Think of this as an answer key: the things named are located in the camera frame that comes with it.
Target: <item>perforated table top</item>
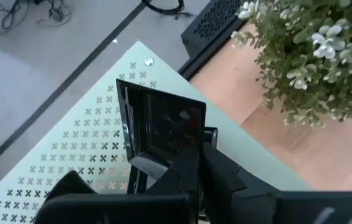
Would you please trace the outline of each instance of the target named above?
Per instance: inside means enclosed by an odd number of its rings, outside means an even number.
[[[0,181],[0,223],[33,223],[55,183],[76,170],[100,194],[125,194],[127,163],[115,79],[206,101],[219,150],[283,190],[307,185],[141,42],[127,51]]]

